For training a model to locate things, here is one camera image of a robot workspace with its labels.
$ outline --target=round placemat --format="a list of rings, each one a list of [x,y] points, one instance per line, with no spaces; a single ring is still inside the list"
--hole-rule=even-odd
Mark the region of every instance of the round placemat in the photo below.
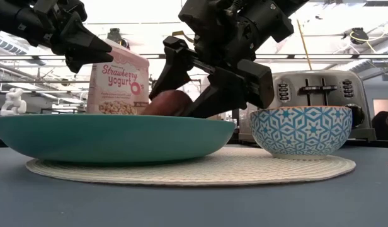
[[[31,160],[33,173],[64,180],[135,185],[254,185],[325,180],[348,173],[354,161],[337,156],[323,160],[273,158],[260,148],[222,148],[181,163],[154,166],[81,166]]]

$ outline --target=blue tabletop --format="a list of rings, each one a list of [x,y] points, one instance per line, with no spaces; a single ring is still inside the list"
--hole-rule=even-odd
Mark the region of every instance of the blue tabletop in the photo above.
[[[0,149],[0,227],[386,227],[388,149],[343,148],[354,172],[331,180],[231,188],[129,187],[30,173]]]

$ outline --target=white figurine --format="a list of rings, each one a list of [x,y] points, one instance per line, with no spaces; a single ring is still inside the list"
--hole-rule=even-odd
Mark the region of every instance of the white figurine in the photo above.
[[[19,115],[26,113],[26,102],[21,99],[23,90],[21,88],[11,88],[5,95],[6,100],[1,108],[1,116]]]

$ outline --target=silver toaster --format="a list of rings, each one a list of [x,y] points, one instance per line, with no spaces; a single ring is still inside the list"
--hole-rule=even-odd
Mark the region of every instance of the silver toaster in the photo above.
[[[350,138],[376,140],[370,121],[363,82],[349,71],[296,71],[273,74],[275,97],[268,108],[310,105],[347,106],[352,109]],[[257,110],[248,104],[239,112],[239,140],[252,141],[249,113]]]

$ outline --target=strawberry yogurt cereal box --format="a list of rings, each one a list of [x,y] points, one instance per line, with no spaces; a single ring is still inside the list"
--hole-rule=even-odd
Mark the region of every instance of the strawberry yogurt cereal box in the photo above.
[[[87,113],[137,115],[148,105],[149,61],[105,40],[113,62],[93,64]]]

